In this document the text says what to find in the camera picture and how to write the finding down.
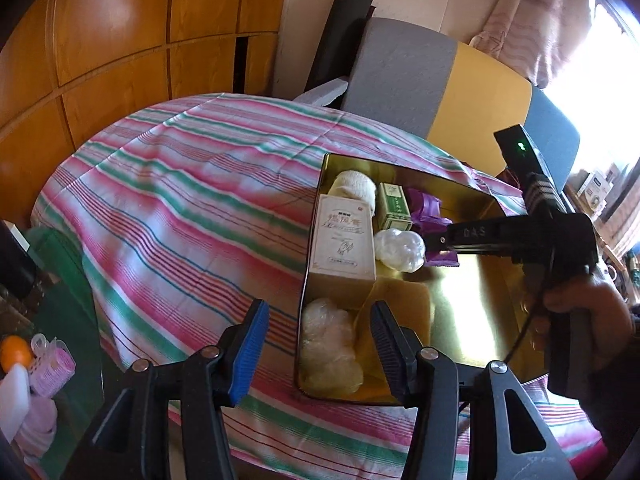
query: purple cloth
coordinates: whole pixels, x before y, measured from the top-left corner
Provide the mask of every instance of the purple cloth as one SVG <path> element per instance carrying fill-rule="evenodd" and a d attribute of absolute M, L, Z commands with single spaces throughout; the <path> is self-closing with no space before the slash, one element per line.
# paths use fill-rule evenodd
<path fill-rule="evenodd" d="M 420 190 L 408 187 L 404 190 L 408 198 L 409 212 L 414 223 L 412 230 L 424 237 L 429 233 L 443 233 L 447 226 L 453 222 L 440 216 L 440 199 L 423 193 Z M 459 267 L 456 251 L 430 251 L 424 257 L 424 265 L 427 267 Z"/>

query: white box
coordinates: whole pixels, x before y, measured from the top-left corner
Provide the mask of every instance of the white box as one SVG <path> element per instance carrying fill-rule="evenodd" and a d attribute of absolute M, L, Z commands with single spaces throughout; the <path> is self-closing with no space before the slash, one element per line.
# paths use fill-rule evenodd
<path fill-rule="evenodd" d="M 332 298 L 359 309 L 376 281 L 369 207 L 360 200 L 322 194 L 314 219 L 307 302 Z"/>
<path fill-rule="evenodd" d="M 604 175 L 599 171 L 594 171 L 580 186 L 578 196 L 581 195 L 593 211 L 598 211 L 603 209 L 602 203 L 611 188 L 612 184 L 606 181 Z"/>

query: round table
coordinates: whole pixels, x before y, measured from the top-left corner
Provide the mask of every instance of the round table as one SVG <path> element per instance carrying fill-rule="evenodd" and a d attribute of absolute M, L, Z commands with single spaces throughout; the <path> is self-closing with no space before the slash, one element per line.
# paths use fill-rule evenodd
<path fill-rule="evenodd" d="M 207 94 L 112 124 L 56 170 L 34 224 L 82 251 L 103 347 L 118 364 L 183 360 L 244 316 L 272 306 L 251 391 L 225 411 L 238 458 L 294 478 L 399 478 L 415 410 L 319 402 L 293 385 L 298 301 L 326 152 L 444 176 L 522 214 L 519 191 L 401 130 L 330 108 Z M 527 386 L 566 452 L 599 439 L 576 402 Z M 172 415 L 179 420 L 178 406 Z M 456 471 L 466 478 L 461 417 Z"/>

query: das logo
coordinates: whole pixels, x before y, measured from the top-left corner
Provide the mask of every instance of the das logo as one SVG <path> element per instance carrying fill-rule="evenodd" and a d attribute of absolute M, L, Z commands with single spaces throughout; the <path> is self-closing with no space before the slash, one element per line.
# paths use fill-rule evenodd
<path fill-rule="evenodd" d="M 472 227 L 471 229 L 465 228 L 462 234 L 465 238 L 480 238 L 485 236 L 484 227 L 479 227 L 477 229 L 475 227 Z"/>

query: chair backrest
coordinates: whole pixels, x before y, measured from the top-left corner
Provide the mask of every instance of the chair backrest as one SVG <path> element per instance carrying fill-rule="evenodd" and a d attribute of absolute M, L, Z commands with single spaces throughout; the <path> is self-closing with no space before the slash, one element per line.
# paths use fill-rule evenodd
<path fill-rule="evenodd" d="M 504 168 L 493 132 L 523 124 L 564 186 L 580 136 L 513 70 L 439 32 L 371 18 L 342 109 L 426 138 L 477 170 Z"/>

